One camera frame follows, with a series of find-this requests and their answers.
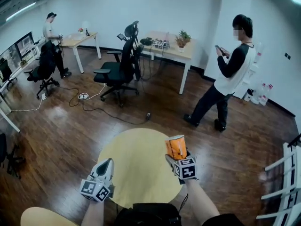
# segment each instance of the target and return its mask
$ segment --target black office chair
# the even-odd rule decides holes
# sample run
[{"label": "black office chair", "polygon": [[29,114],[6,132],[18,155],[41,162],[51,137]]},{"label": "black office chair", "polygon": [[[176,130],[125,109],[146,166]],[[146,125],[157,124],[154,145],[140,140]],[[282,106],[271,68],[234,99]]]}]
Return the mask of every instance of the black office chair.
[{"label": "black office chair", "polygon": [[7,158],[8,159],[7,173],[12,174],[12,172],[14,172],[15,176],[20,179],[21,176],[17,174],[15,166],[17,164],[25,162],[25,158],[23,158],[23,157],[14,157],[14,154],[15,154],[17,149],[19,149],[19,146],[17,146],[15,144],[11,154],[8,154],[7,153],[7,145],[6,145],[6,136],[5,136],[4,133],[2,133],[0,135],[0,165],[3,164],[3,167],[4,167],[4,160],[5,160],[5,158]]},{"label": "black office chair", "polygon": [[37,99],[39,99],[39,94],[43,89],[46,89],[47,95],[49,96],[48,86],[56,85],[59,86],[59,83],[55,81],[51,76],[51,74],[55,71],[55,59],[53,56],[53,46],[51,41],[48,41],[41,48],[40,55],[40,65],[35,67],[34,69],[26,70],[24,73],[28,73],[29,76],[27,78],[28,81],[42,81],[40,84],[40,90],[37,93]]},{"label": "black office chair", "polygon": [[2,82],[8,81],[8,84],[6,85],[6,89],[8,90],[8,86],[14,81],[17,80],[17,78],[11,78],[11,70],[10,67],[8,66],[8,61],[4,58],[0,59],[0,71],[2,73]]},{"label": "black office chair", "polygon": [[118,56],[121,52],[109,51],[108,54],[114,55],[116,62],[105,62],[101,69],[94,71],[94,73],[97,74],[94,77],[95,82],[106,83],[107,86],[111,87],[109,90],[100,95],[100,99],[102,101],[105,101],[105,95],[116,92],[119,106],[123,107],[120,98],[120,89],[134,90],[137,95],[139,94],[139,91],[136,88],[123,85],[131,82],[134,78],[134,74],[137,81],[140,79],[139,58],[143,50],[143,45],[138,46],[137,26],[138,21],[135,21],[125,29],[125,36],[129,38],[128,40],[124,36],[123,38],[119,37],[121,40],[126,41],[122,49],[121,61]]}]

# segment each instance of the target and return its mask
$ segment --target person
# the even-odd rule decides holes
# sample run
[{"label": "person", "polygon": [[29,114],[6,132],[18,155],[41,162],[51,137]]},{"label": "person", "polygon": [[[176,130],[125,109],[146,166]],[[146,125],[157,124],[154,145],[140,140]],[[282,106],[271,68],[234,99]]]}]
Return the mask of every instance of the person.
[{"label": "person", "polygon": [[[197,221],[202,226],[215,226],[215,225],[231,225],[231,226],[243,226],[239,219],[234,214],[221,215],[211,201],[205,191],[200,187],[198,181],[195,179],[188,179],[185,181],[188,189],[188,195],[192,206],[192,211],[197,218]],[[90,205],[84,215],[81,226],[103,226],[103,212],[104,203],[91,201]],[[121,226],[134,226],[134,225],[158,225],[151,222],[150,215],[145,215],[145,220],[141,215],[136,215],[136,220],[133,219],[133,215],[129,220],[129,215],[122,214],[122,211],[118,214],[114,225]],[[181,224],[159,224],[159,225],[181,225]]]},{"label": "person", "polygon": [[55,59],[55,63],[57,66],[57,69],[59,70],[60,74],[61,74],[61,78],[65,78],[71,75],[71,72],[69,72],[68,68],[64,68],[63,65],[63,58],[62,58],[62,51],[60,50],[60,47],[58,46],[58,41],[59,39],[61,39],[60,36],[58,35],[53,35],[52,34],[52,22],[54,20],[54,18],[56,17],[55,13],[49,13],[47,15],[47,19],[43,25],[43,35],[45,37],[45,41],[51,41],[53,44],[53,54],[54,54],[54,59]]},{"label": "person", "polygon": [[[252,20],[241,14],[234,18],[232,25],[234,36],[241,41],[241,45],[233,53],[229,53],[223,48],[216,48],[217,63],[221,75],[198,101],[193,113],[184,115],[185,121],[195,127],[199,125],[207,111],[216,104],[218,119],[214,121],[214,127],[220,132],[226,129],[228,100],[240,87],[245,74],[255,60]],[[225,62],[223,55],[228,58],[227,62]]]}]

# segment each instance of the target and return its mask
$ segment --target orange snack bag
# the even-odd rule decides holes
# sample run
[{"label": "orange snack bag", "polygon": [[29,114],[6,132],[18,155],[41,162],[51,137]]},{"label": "orange snack bag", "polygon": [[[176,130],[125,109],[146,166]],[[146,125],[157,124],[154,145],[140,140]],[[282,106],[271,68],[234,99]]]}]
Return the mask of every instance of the orange snack bag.
[{"label": "orange snack bag", "polygon": [[165,140],[167,155],[175,160],[182,160],[187,157],[184,135],[170,137]]}]

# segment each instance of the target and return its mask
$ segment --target potted plant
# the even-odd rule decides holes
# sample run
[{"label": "potted plant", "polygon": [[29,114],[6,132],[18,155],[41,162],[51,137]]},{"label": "potted plant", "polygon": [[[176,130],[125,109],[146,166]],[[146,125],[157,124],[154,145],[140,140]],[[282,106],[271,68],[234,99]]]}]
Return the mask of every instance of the potted plant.
[{"label": "potted plant", "polygon": [[188,44],[191,41],[191,37],[184,30],[181,30],[179,32],[179,36],[175,36],[175,41],[179,46],[180,53],[182,53],[186,44]]}]

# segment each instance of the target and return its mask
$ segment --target dark brown floor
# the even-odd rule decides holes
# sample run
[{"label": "dark brown floor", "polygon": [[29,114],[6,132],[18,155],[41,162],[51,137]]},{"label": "dark brown floor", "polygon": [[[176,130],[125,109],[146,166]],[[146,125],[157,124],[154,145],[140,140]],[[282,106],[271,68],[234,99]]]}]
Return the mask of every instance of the dark brown floor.
[{"label": "dark brown floor", "polygon": [[[93,95],[102,85],[93,82],[93,69],[100,68],[114,57],[102,51],[98,60],[93,49],[79,49],[85,70],[79,69],[72,50],[64,50],[64,62],[73,75],[64,80],[55,79],[61,86],[79,88],[80,92]],[[134,126],[113,119],[101,111],[85,112],[82,107],[69,107],[75,91],[54,88],[38,111],[12,112],[9,117],[20,128],[17,134],[5,120],[0,121],[0,130],[7,134],[8,144],[21,146],[20,154],[26,164],[20,169],[22,179],[0,170],[0,217],[7,225],[19,225],[22,212],[29,207],[44,207],[53,210],[73,222],[80,224],[88,201],[76,190],[82,178],[86,178],[104,145],[114,136],[130,128],[151,128],[168,136],[185,135],[189,150],[197,155],[200,184],[216,204],[221,213],[233,212],[246,226],[256,224],[255,216],[262,212],[260,197],[266,187],[259,182],[263,168],[279,159],[282,144],[297,135],[294,118],[273,105],[255,106],[251,102],[232,98],[229,101],[228,126],[222,134],[214,131],[213,121],[217,117],[213,107],[196,129],[182,120],[184,113],[191,112],[198,99],[211,86],[196,72],[190,71],[183,95],[178,91],[183,67],[162,64],[163,72],[143,83],[132,82],[140,96],[126,92],[125,107],[120,109],[114,96],[105,102],[99,96],[85,102],[86,108],[101,107],[112,115],[132,122],[144,120],[147,112],[151,121]],[[21,73],[18,82],[5,97],[12,109],[37,108],[38,84],[28,82]],[[186,189],[173,200],[179,206]],[[112,225],[116,216],[114,203],[107,202],[105,222]],[[189,200],[182,210],[182,224],[198,225],[190,210]],[[270,225],[270,221],[259,224]]]}]

